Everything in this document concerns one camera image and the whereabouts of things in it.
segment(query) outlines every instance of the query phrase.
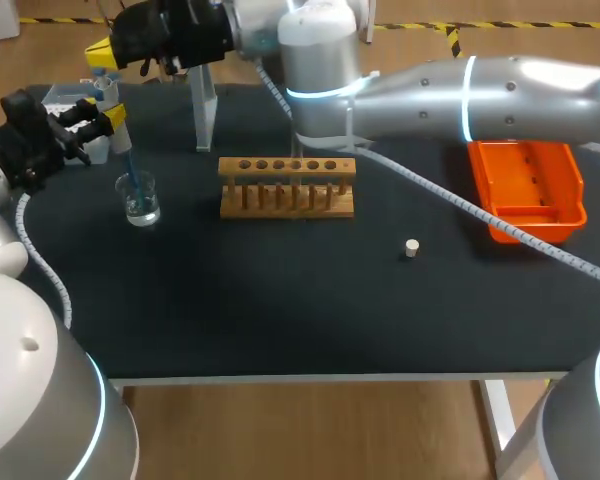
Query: table leg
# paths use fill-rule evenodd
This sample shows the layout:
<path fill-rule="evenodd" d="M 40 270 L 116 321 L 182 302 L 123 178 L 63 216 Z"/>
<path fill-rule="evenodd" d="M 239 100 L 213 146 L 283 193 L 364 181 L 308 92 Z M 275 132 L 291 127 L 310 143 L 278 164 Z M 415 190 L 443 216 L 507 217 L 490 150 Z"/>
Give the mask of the table leg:
<path fill-rule="evenodd" d="M 376 23 L 376 0 L 369 2 L 369 23 L 367 25 L 365 42 L 371 44 L 373 41 L 373 27 Z"/>
<path fill-rule="evenodd" d="M 538 459 L 536 426 L 544 397 L 516 430 L 504 381 L 481 381 L 480 390 L 496 455 L 497 480 L 522 479 Z"/>
<path fill-rule="evenodd" d="M 198 152 L 211 150 L 213 127 L 216 120 L 218 97 L 213 86 L 209 65 L 189 69 L 187 74 L 193 101 L 193 118 L 196 126 L 196 149 Z"/>

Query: floor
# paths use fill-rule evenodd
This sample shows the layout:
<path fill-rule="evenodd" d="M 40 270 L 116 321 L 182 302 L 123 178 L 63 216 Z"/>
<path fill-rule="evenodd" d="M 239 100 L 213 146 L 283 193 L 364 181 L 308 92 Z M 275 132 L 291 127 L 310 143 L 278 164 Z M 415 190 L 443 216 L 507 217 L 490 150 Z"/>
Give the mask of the floor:
<path fill-rule="evenodd" d="M 118 11 L 117 1 L 103 3 Z M 20 0 L 19 8 L 22 17 L 97 16 L 93 0 Z M 600 0 L 378 0 L 377 23 L 498 20 L 600 21 Z M 97 25 L 24 25 L 19 38 L 0 42 L 0 97 L 89 77 L 82 51 L 105 35 Z M 465 54 L 600 64 L 599 29 L 467 28 L 459 38 Z M 451 50 L 432 30 L 390 30 L 377 31 L 361 55 L 367 70 L 389 73 L 450 58 Z M 142 81 L 138 69 L 124 79 Z M 218 83 L 257 82 L 236 56 L 213 71 Z M 544 384 L 507 388 L 519 422 Z M 138 388 L 139 478 L 487 480 L 490 448 L 477 398 L 469 382 Z M 528 478 L 542 475 L 536 468 Z"/>

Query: table top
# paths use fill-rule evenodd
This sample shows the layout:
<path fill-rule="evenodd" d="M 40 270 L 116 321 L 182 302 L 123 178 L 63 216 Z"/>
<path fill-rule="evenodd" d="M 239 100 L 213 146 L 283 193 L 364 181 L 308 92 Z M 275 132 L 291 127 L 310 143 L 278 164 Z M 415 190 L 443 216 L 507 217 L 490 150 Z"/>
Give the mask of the table top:
<path fill-rule="evenodd" d="M 366 159 L 354 219 L 220 220 L 218 156 L 289 154 L 289 123 L 264 89 L 218 88 L 212 153 L 195 152 L 186 86 L 121 94 L 160 222 L 126 222 L 116 159 L 67 167 L 25 218 L 72 297 L 72 333 L 110 378 L 557 372 L 600 345 L 600 283 L 495 244 L 485 225 Z M 465 146 L 392 138 L 373 149 L 477 202 Z M 600 155 L 577 160 L 589 221 L 565 249 L 600 265 Z M 421 247 L 405 261 L 409 238 Z M 57 308 L 34 266 L 23 280 Z"/>

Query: yellow black tape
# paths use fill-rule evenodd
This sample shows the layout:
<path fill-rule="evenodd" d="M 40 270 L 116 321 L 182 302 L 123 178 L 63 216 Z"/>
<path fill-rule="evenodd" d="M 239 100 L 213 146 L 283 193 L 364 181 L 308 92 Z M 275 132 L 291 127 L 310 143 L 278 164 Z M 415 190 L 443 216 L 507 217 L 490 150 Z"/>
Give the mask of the yellow black tape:
<path fill-rule="evenodd" d="M 460 30 L 454 27 L 447 27 L 445 29 L 445 34 L 447 35 L 447 43 L 449 47 L 451 47 L 451 53 L 453 54 L 453 58 L 462 58 L 464 57 L 464 53 L 462 53 L 462 49 L 460 48 L 460 40 L 458 38 L 458 33 Z"/>
<path fill-rule="evenodd" d="M 433 28 L 445 31 L 451 28 L 600 28 L 600 22 L 415 22 L 380 23 L 376 30 L 413 30 Z"/>
<path fill-rule="evenodd" d="M 103 24 L 102 18 L 21 18 L 20 23 L 74 23 Z M 414 22 L 380 23 L 376 30 L 412 30 L 435 28 L 444 31 L 452 28 L 600 28 L 600 22 Z"/>
<path fill-rule="evenodd" d="M 20 23 L 69 23 L 83 25 L 102 25 L 102 18 L 21 18 Z"/>

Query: orange plastic bin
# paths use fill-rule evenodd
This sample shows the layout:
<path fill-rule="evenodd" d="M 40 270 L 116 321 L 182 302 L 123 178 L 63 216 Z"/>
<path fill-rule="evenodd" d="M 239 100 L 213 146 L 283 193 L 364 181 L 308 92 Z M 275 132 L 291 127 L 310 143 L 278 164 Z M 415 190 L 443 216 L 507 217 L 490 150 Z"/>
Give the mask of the orange plastic bin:
<path fill-rule="evenodd" d="M 562 243 L 587 223 L 584 182 L 568 145 L 473 142 L 469 157 L 482 207 L 549 243 Z M 499 243 L 519 243 L 489 226 Z"/>

